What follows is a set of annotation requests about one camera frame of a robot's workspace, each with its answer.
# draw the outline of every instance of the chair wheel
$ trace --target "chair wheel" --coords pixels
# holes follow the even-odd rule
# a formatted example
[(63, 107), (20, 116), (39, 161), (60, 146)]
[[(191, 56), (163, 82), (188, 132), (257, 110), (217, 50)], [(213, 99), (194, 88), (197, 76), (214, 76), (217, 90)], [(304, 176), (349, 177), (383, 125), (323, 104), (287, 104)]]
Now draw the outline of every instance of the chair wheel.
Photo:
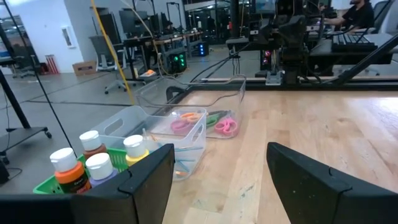
[(52, 134), (49, 131), (44, 132), (44, 134), (50, 139), (52, 138)]

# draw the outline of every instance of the clear plastic bin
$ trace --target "clear plastic bin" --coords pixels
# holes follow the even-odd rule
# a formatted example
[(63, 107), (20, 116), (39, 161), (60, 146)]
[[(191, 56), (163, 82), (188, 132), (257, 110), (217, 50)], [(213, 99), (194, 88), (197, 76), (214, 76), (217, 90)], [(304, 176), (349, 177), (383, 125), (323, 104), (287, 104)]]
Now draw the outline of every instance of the clear plastic bin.
[(222, 123), (231, 118), (237, 124), (237, 131), (224, 133), (216, 130), (215, 125), (206, 127), (207, 137), (228, 139), (239, 132), (245, 87), (244, 75), (236, 75), (223, 83), (181, 83), (175, 78), (163, 77), (138, 89), (135, 96), (149, 114), (170, 114), (180, 107), (205, 108), (208, 113), (229, 111), (218, 121)]
[[(181, 121), (181, 115), (195, 112), (197, 121), (184, 131), (173, 130), (172, 123)], [(126, 150), (123, 141), (140, 134), (150, 152), (163, 144), (173, 143), (175, 148), (174, 180), (188, 178), (195, 170), (206, 147), (206, 109), (179, 108), (168, 116), (151, 116), (140, 106), (130, 106), (116, 113), (92, 130), (99, 132), (106, 147)]]

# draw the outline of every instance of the metal rack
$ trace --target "metal rack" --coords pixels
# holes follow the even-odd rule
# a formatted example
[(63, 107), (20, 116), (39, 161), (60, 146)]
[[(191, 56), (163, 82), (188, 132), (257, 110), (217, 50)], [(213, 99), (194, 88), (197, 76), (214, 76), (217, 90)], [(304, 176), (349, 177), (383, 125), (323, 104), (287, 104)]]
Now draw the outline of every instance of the metal rack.
[[(13, 65), (13, 64), (15, 64), (15, 61), (11, 58), (0, 60), (0, 66)], [(14, 93), (12, 92), (10, 86), (8, 85), (6, 77), (4, 76), (1, 70), (0, 70), (0, 84), (22, 125), (22, 128), (6, 128), (8, 134), (0, 136), (0, 157), (2, 158), (3, 163), (7, 165), (9, 164), (9, 160), (7, 158), (6, 152), (9, 149), (25, 141), (26, 139), (29, 139), (30, 137), (34, 136), (35, 134), (41, 131), (43, 131), (48, 138), (52, 138), (52, 135), (47, 127), (30, 126), (27, 118), (25, 117), (24, 112), (21, 109), (21, 106), (19, 105)]]

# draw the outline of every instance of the scissors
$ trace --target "scissors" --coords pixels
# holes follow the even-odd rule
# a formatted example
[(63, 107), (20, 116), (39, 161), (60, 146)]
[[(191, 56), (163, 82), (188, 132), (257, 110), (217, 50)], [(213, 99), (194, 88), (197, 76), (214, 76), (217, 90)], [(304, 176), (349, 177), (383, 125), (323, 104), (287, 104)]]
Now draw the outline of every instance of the scissors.
[(223, 117), (225, 117), (229, 111), (214, 111), (210, 112), (206, 119), (206, 128), (213, 127)]
[(218, 122), (214, 130), (219, 134), (230, 136), (236, 134), (238, 124), (232, 117), (228, 116), (226, 119)]
[(186, 120), (188, 123), (196, 123), (201, 118), (200, 113), (185, 113), (180, 116), (181, 119)]
[(187, 134), (191, 131), (195, 123), (188, 122), (185, 119), (173, 121), (170, 125), (174, 134)]

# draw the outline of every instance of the white bottle cap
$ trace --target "white bottle cap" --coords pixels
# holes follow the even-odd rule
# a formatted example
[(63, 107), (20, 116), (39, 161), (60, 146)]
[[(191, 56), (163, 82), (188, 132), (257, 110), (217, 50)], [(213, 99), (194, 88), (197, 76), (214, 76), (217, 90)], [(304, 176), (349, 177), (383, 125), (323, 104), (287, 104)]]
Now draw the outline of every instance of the white bottle cap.
[(91, 156), (86, 161), (90, 175), (95, 180), (102, 180), (109, 177), (113, 172), (111, 158), (108, 153), (102, 152)]
[(124, 147), (126, 147), (127, 155), (129, 157), (140, 157), (145, 154), (146, 146), (143, 144), (144, 138), (139, 135), (133, 135), (127, 137), (124, 141)]
[(97, 131), (87, 131), (80, 135), (80, 140), (85, 151), (92, 151), (102, 145), (100, 134)]
[(63, 148), (50, 155), (51, 163), (57, 172), (66, 172), (77, 165), (77, 159), (72, 148)]

